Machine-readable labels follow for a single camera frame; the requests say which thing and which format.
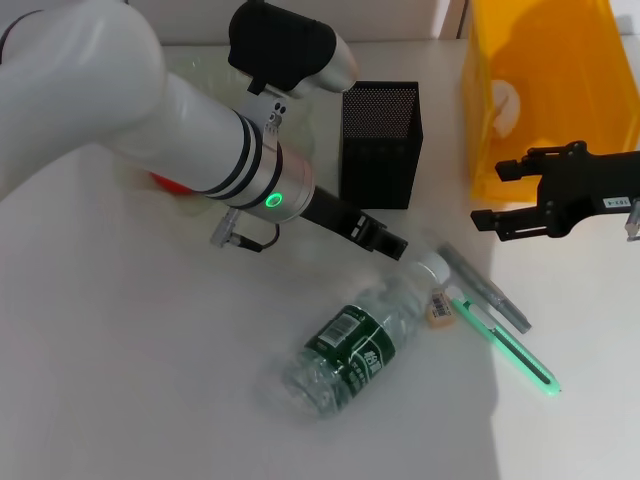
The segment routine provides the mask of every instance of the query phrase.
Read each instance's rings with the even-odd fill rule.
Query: mesh pen cup
[[[342,100],[340,198],[406,209],[422,148],[417,82],[357,82]]]

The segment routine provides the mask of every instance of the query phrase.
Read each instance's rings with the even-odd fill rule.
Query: clear plastic bottle
[[[433,289],[448,278],[447,263],[429,252],[362,291],[285,366],[291,403],[317,418],[341,411],[425,322]]]

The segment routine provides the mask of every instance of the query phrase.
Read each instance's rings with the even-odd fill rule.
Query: black clamp
[[[399,260],[407,248],[408,242],[390,233],[386,225],[319,187],[302,217],[369,252],[376,250],[394,260]]]
[[[583,141],[531,148],[522,161],[500,162],[496,171],[503,182],[542,176],[537,206],[471,213],[478,230],[495,231],[503,242],[541,235],[564,237],[585,218],[631,212],[640,198],[640,152],[592,155]]]

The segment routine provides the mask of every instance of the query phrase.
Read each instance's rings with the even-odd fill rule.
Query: orange object
[[[184,185],[180,185],[173,180],[161,177],[160,175],[153,172],[149,172],[149,174],[158,185],[164,188],[167,192],[173,193],[174,195],[191,195],[192,193],[194,193],[194,191],[190,188],[187,188]]]
[[[640,98],[608,0],[474,0],[473,17],[462,90],[474,197],[535,202],[540,177],[503,183],[494,168],[530,147],[635,150]],[[503,139],[493,133],[492,80],[520,96]]]

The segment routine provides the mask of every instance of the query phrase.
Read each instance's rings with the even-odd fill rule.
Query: small label tag
[[[455,320],[449,299],[442,290],[435,290],[431,296],[431,305],[427,308],[427,322],[431,328],[442,328]]]
[[[604,202],[604,206],[607,208],[624,208],[631,206],[629,197],[605,198],[602,201]]]

